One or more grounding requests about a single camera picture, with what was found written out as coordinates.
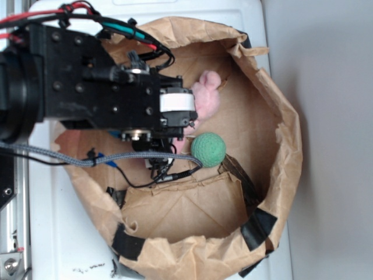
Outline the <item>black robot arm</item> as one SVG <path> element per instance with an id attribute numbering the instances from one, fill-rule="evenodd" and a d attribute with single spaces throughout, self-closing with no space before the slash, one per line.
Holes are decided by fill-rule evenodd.
<path id="1" fill-rule="evenodd" d="M 81 32 L 31 24 L 1 52 L 1 140 L 25 141 L 35 124 L 107 130 L 127 141 L 182 138 L 198 115 L 181 77 L 160 75 L 136 52 L 116 63 Z"/>

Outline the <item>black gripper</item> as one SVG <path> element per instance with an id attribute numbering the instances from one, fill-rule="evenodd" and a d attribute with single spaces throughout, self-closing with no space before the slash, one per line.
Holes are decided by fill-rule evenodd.
<path id="1" fill-rule="evenodd" d="M 159 75 L 159 80 L 126 69 L 93 36 L 50 26 L 41 29 L 45 119 L 63 122 L 69 129 L 151 134 L 161 130 L 166 136 L 183 136 L 184 128 L 194 128 L 195 96 L 181 76 Z"/>

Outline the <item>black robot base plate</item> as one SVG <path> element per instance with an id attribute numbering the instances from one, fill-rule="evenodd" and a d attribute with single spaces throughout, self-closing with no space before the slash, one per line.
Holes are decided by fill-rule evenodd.
<path id="1" fill-rule="evenodd" d="M 8 153 L 1 154 L 1 211 L 16 197 L 16 159 Z"/>

